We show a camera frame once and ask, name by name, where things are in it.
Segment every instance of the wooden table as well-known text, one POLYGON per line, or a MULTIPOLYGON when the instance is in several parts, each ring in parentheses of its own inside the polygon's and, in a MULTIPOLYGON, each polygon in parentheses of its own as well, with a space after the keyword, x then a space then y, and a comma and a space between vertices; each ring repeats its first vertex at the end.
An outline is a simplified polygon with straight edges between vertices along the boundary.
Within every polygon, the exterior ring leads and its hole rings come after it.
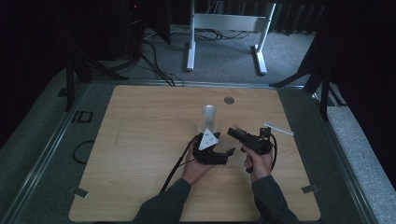
MULTIPOLYGON (((234 124, 259 134, 265 121, 290 130, 274 90, 163 86, 118 86, 79 187, 69 217, 73 221, 130 221, 140 205, 157 195, 189 141, 198 134, 203 105, 218 110, 218 132, 231 138, 234 124), (228 105, 225 97, 233 97, 228 105)), ((278 158, 273 176, 300 220, 318 220, 320 212, 293 136, 273 130, 278 158)), ((193 186, 181 221, 256 221, 249 175, 238 146, 226 165, 218 165, 193 186)), ((182 167, 170 185, 181 176, 182 167)))

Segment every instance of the metal stand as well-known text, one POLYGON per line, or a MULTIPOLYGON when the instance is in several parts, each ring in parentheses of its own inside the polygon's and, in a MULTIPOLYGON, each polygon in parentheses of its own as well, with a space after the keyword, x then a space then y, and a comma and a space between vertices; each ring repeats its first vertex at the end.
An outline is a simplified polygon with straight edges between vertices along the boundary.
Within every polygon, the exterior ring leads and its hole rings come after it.
POLYGON ((195 29, 213 29, 213 30, 235 30, 247 32, 261 32, 259 44, 254 46, 257 63, 260 74, 266 75, 262 47, 271 24, 276 4, 269 4, 267 17, 236 16, 236 15, 219 15, 195 13, 195 0, 191 0, 191 40, 189 45, 189 56, 187 60, 187 70, 194 69, 195 57, 195 29))

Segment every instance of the table leg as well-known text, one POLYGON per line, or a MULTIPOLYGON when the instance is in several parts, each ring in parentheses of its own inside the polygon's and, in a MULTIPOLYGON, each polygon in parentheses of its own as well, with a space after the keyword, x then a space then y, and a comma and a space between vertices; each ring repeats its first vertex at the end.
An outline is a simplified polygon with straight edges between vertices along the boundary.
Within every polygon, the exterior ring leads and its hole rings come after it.
POLYGON ((262 56, 262 47, 264 46, 265 38, 267 37, 268 30, 270 28, 271 20, 274 14, 276 4, 270 4, 270 13, 266 17, 266 23, 264 29, 262 30, 262 36, 260 37, 260 41, 258 45, 254 46, 257 64, 259 66, 260 74, 266 75, 267 68, 265 67, 264 57, 262 56))
POLYGON ((194 15, 195 15, 195 0, 191 0, 191 19, 190 19, 190 46, 189 46, 189 56, 187 58, 187 70, 192 71, 194 69, 194 59, 195 59, 195 25, 194 25, 194 15))

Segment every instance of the black object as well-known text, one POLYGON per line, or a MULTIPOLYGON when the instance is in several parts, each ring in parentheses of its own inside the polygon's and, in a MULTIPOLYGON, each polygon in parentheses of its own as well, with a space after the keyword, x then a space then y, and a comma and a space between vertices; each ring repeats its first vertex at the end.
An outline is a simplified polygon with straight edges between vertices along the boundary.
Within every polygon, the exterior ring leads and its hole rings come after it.
MULTIPOLYGON (((216 138, 220 137, 220 133, 214 133, 214 135, 216 138)), ((197 140, 201 142, 203 136, 204 135, 202 133, 199 133, 197 136, 197 140)), ((216 145, 200 150, 198 148, 199 144, 195 144, 192 155, 195 157, 195 159, 198 162, 202 164, 213 164, 213 165, 227 164, 228 158, 233 155, 233 153, 235 152, 235 148, 233 147, 229 149, 226 153, 221 153, 221 152, 215 152, 213 150, 215 146, 216 145)))
MULTIPOLYGON (((240 128, 229 128, 227 134, 241 142, 245 147, 254 150, 259 155, 268 154, 271 152, 271 149, 274 148, 274 159, 272 163, 272 169, 274 169, 277 145, 274 135, 271 134, 271 128, 260 128, 259 136, 250 134, 240 128), (271 143, 270 137, 274 139, 274 143, 271 143)), ((253 167, 247 168, 247 172, 251 174, 253 172, 253 167)))
POLYGON ((181 156, 178 158, 174 168, 172 169, 171 173, 169 174, 169 176, 166 178, 165 183, 163 184, 163 188, 161 189, 160 193, 165 192, 166 188, 169 185, 169 182, 172 179, 172 176, 175 174, 177 168, 180 166, 181 162, 183 161, 184 156, 186 155, 187 151, 189 150, 191 144, 196 143, 198 139, 198 135, 195 135, 190 142, 187 144, 186 149, 184 149, 183 154, 181 154, 181 156))

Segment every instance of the dark curtain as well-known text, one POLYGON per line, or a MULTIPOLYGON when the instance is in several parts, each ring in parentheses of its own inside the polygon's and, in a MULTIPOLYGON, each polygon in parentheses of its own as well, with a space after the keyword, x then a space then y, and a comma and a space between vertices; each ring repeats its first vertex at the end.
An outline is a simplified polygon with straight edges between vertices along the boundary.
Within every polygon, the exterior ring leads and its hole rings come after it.
MULTIPOLYGON (((395 4, 334 5, 300 70, 323 63, 331 70, 375 155, 396 185, 396 20, 395 4)), ((321 70, 311 73, 320 76, 321 70)))

